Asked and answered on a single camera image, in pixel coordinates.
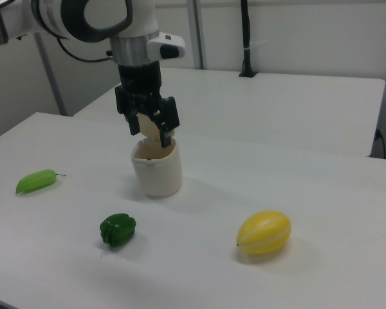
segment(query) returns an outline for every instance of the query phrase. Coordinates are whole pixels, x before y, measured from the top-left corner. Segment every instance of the cable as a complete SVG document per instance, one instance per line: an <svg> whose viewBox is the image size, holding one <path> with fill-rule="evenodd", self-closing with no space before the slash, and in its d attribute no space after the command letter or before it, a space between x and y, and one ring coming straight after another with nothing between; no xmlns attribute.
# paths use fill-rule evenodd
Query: cable
<svg viewBox="0 0 386 309"><path fill-rule="evenodd" d="M87 63L98 63L98 62L104 62L104 61L110 60L110 57L94 59L94 60L88 60L88 59L77 57L76 55L72 54L70 51L67 50L67 48L63 45L62 41L59 38L57 38L57 42L59 43L60 47L65 53L67 53L71 58L74 58L78 61L87 62Z"/></svg>
<svg viewBox="0 0 386 309"><path fill-rule="evenodd" d="M9 5L10 3L14 2L15 0L7 0L0 2L0 8L4 8L5 6Z"/></svg>
<svg viewBox="0 0 386 309"><path fill-rule="evenodd" d="M383 159L386 159L386 147L385 147L385 139L383 138L382 133L379 133L381 138L381 144L383 145Z"/></svg>
<svg viewBox="0 0 386 309"><path fill-rule="evenodd" d="M386 159L386 146L385 146L385 139L383 137L383 134L381 133L381 129L376 129L376 132L374 133L374 141L377 141L378 139L381 139L381 144L383 146L383 159Z"/></svg>

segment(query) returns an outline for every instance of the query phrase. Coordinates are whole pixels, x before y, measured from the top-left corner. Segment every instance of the white wall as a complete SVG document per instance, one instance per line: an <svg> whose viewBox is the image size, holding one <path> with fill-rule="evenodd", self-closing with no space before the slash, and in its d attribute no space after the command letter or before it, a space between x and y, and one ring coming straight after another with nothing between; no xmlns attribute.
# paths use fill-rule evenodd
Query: white wall
<svg viewBox="0 0 386 309"><path fill-rule="evenodd" d="M253 4L249 13L252 41L265 41L252 48L253 69L386 80L386 4ZM207 68L241 70L240 7L202 0L201 17ZM379 127L386 139L386 91Z"/></svg>
<svg viewBox="0 0 386 309"><path fill-rule="evenodd" d="M192 40L185 1L162 0L158 3L163 5L156 9L160 31L182 36L187 47L184 58L162 61L161 66L194 68ZM68 115L73 116L107 90L120 83L117 65L113 61L98 64L79 62L67 56L60 49L55 38L50 35L42 35L42 38ZM67 41L65 45L69 51L87 59L105 57L106 50L110 49L108 41L98 44Z"/></svg>
<svg viewBox="0 0 386 309"><path fill-rule="evenodd" d="M0 135L35 112L58 114L32 35L0 46Z"/></svg>

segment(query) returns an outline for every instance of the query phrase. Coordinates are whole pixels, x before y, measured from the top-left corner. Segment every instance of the toy vegetable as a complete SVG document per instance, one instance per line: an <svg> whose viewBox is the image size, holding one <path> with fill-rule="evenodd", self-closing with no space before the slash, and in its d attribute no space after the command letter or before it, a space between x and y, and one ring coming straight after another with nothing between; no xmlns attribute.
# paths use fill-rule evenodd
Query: toy vegetable
<svg viewBox="0 0 386 309"><path fill-rule="evenodd" d="M134 234L136 220L128 214L114 214L100 224L103 242L114 247L127 243Z"/></svg>
<svg viewBox="0 0 386 309"><path fill-rule="evenodd" d="M32 192L56 182L56 174L52 169L45 169L22 178L15 188L16 194Z"/></svg>

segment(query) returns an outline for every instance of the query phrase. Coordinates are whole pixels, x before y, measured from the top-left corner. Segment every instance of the black cable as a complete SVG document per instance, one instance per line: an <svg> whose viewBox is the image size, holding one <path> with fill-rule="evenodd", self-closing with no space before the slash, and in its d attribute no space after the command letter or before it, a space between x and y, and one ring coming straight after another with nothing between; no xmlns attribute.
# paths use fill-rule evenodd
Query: black cable
<svg viewBox="0 0 386 309"><path fill-rule="evenodd" d="M0 8L4 8L5 6L9 5L10 3L14 2L15 0L7 0L6 2L0 3Z"/></svg>
<svg viewBox="0 0 386 309"><path fill-rule="evenodd" d="M381 138L381 144L383 145L383 159L386 159L386 147L385 147L385 139L383 138L382 133L379 133L379 136Z"/></svg>
<svg viewBox="0 0 386 309"><path fill-rule="evenodd" d="M94 60L88 60L88 59L83 59L83 58L77 57L76 55L72 54L70 51L67 50L67 48L63 45L62 41L59 38L57 38L57 42L59 43L60 47L62 48L62 50L65 53L67 53L71 58L74 58L74 59L76 59L78 61L86 62L86 63L98 63L98 62L103 62L103 61L110 60L109 57L101 58L101 59L94 59Z"/></svg>

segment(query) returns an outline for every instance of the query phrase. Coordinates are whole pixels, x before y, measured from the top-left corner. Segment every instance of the black stand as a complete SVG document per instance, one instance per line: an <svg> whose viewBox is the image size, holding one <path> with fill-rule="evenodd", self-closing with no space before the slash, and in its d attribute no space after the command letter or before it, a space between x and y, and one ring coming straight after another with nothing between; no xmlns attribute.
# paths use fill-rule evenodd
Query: black stand
<svg viewBox="0 0 386 309"><path fill-rule="evenodd" d="M250 19L248 13L247 0L241 0L242 8L242 29L243 29L243 49L244 61L240 77L254 77L257 72L252 70L250 63Z"/></svg>

